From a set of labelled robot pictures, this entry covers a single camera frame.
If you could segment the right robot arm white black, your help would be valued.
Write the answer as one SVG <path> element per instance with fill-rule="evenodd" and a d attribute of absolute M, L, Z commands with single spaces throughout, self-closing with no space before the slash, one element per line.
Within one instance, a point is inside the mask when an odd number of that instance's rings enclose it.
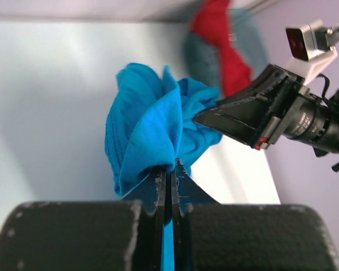
<path fill-rule="evenodd" d="M 339 154 L 339 89 L 321 96 L 310 92 L 305 79 L 277 65 L 266 69 L 248 87 L 197 114 L 197 124 L 211 128 L 256 150 L 265 150 L 284 136 L 311 146 L 316 157 Z M 339 162 L 332 166 L 339 172 Z"/>

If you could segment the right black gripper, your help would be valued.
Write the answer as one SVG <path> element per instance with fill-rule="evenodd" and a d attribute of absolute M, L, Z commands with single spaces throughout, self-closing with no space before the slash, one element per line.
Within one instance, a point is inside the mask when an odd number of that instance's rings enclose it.
<path fill-rule="evenodd" d="M 339 154 L 339 89 L 326 97 L 330 80 L 324 74 L 321 96 L 311 93 L 290 113 L 283 136 L 314 149 L 316 155 Z M 216 107 L 197 114 L 197 124 L 250 147 L 274 144 L 274 112 L 288 108 L 285 81 L 288 72 L 269 64 L 248 87 L 217 102 Z"/>

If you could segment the blue t shirt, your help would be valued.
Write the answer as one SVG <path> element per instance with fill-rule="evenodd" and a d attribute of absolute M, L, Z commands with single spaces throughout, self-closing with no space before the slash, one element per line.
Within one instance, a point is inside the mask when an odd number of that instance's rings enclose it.
<path fill-rule="evenodd" d="M 191 167 L 221 135 L 194 122 L 213 107 L 217 88 L 191 78 L 175 80 L 168 67 L 158 76 L 131 63 L 117 77 L 118 93 L 108 113 L 105 153 L 111 164 L 114 213 L 127 241 L 125 270 L 193 270 L 189 214 L 197 204 L 215 204 L 191 178 Z"/>

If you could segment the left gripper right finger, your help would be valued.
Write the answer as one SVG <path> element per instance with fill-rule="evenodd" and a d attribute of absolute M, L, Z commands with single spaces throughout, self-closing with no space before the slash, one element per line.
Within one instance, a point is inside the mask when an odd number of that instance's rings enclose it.
<path fill-rule="evenodd" d="M 339 254 L 312 208 L 220 204 L 187 174 L 171 174 L 176 270 L 339 270 Z"/>

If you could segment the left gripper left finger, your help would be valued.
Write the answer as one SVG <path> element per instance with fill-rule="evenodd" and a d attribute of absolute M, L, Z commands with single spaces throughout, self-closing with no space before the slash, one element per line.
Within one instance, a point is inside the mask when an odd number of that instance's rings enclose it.
<path fill-rule="evenodd" d="M 0 270 L 161 270 L 166 171 L 120 201 L 25 202 L 0 231 Z"/>

